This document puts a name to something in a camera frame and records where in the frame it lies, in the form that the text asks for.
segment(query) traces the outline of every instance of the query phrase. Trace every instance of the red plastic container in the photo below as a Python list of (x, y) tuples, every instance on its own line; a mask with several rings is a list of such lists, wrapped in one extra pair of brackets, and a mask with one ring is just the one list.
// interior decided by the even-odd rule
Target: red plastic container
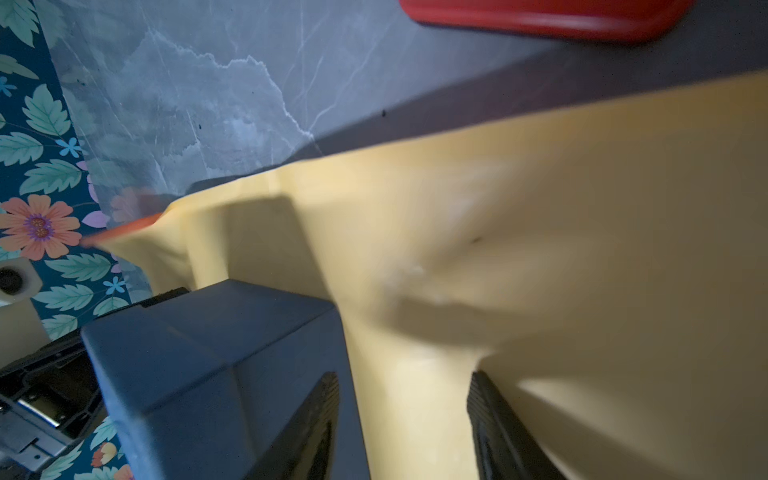
[(637, 42), (672, 28), (694, 0), (400, 0), (417, 22)]

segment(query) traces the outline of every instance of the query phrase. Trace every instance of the floral wallpaper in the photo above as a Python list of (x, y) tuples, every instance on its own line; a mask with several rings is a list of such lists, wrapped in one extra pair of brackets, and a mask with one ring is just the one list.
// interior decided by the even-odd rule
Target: floral wallpaper
[[(61, 85), (29, 0), (0, 0), (0, 260), (26, 257), (43, 281), (34, 304), (57, 339), (126, 306), (115, 257), (80, 246), (109, 218), (89, 181)], [(109, 418), (44, 480), (128, 480)]]

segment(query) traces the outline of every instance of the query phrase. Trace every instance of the blue flower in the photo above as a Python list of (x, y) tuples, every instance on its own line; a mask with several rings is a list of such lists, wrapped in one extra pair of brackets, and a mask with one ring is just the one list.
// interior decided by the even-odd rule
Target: blue flower
[(118, 280), (120, 279), (117, 278), (116, 276), (113, 276), (111, 282), (103, 282), (104, 286), (109, 287), (107, 289), (107, 295), (111, 295), (112, 293), (114, 293), (115, 290), (117, 290), (120, 293), (123, 293), (125, 291), (125, 288), (122, 287), (122, 285), (125, 285), (125, 282), (123, 280), (120, 280), (118, 282)]
[(3, 92), (6, 97), (10, 97), (11, 90), (15, 90), (16, 85), (6, 84), (6, 81), (8, 81), (6, 77), (0, 77), (0, 91)]
[(69, 143), (65, 143), (61, 139), (56, 140), (56, 144), (59, 147), (64, 147), (61, 149), (61, 151), (58, 152), (58, 154), (62, 157), (66, 157), (67, 154), (72, 154), (72, 157), (80, 158), (78, 151), (83, 151), (82, 148), (78, 147), (78, 139), (75, 137), (70, 138)]

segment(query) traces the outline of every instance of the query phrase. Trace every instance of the gray marble surface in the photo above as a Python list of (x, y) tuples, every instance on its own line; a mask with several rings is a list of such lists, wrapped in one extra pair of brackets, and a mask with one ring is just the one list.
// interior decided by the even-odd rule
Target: gray marble surface
[(768, 66), (759, 0), (700, 0), (632, 47), (418, 25), (396, 0), (35, 4), (112, 225), (286, 161)]

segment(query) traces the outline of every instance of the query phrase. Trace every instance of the yellow cloth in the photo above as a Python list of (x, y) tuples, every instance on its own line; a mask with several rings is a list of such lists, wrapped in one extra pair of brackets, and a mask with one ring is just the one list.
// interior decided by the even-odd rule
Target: yellow cloth
[(569, 478), (768, 478), (768, 74), (291, 164), (102, 243), (333, 299), (374, 480), (477, 478), (491, 376)]

